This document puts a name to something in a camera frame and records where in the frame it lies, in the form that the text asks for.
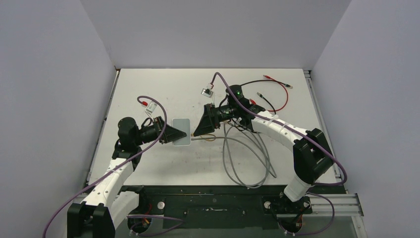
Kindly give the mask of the grey network switch box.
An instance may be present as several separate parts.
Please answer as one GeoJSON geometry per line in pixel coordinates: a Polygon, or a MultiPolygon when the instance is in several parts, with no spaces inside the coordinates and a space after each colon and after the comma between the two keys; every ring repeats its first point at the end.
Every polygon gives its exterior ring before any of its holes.
{"type": "Polygon", "coordinates": [[[175,118],[172,127],[183,132],[183,137],[173,141],[174,146],[189,146],[191,144],[191,126],[188,118],[175,118]]]}

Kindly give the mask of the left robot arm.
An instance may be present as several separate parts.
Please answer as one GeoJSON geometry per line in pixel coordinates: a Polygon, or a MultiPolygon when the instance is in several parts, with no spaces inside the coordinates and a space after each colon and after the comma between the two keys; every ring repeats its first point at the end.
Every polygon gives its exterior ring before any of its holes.
{"type": "Polygon", "coordinates": [[[68,238],[113,238],[115,230],[130,212],[143,213],[148,206],[141,188],[124,188],[125,181],[138,166],[143,149],[149,142],[170,143],[189,136],[189,133],[164,124],[162,117],[138,126],[131,117],[118,122],[118,140],[105,178],[93,186],[80,202],[67,211],[68,238]]]}

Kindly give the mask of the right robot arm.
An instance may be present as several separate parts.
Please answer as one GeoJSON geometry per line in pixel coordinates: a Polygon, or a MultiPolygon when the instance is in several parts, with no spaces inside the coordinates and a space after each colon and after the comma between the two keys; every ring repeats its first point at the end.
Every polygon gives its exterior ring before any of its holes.
{"type": "Polygon", "coordinates": [[[270,113],[265,108],[250,103],[244,97],[241,85],[231,85],[226,90],[226,105],[216,107],[206,104],[194,136],[213,133],[224,121],[236,120],[241,127],[262,133],[279,142],[293,153],[294,177],[284,188],[280,206],[293,212],[300,199],[311,186],[334,164],[328,156],[330,149],[323,132],[315,128],[295,127],[270,113]]]}

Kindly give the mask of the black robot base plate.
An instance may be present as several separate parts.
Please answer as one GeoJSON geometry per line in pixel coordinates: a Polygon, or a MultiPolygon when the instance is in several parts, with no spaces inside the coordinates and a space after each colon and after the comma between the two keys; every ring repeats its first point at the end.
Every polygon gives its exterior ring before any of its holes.
{"type": "Polygon", "coordinates": [[[246,189],[238,186],[141,186],[124,185],[107,202],[82,201],[67,212],[69,238],[113,238],[126,223],[129,234],[141,238],[162,237],[194,229],[282,229],[302,236],[303,218],[316,213],[324,200],[334,218],[333,198],[341,188],[317,186],[292,202],[282,185],[246,189]]]}

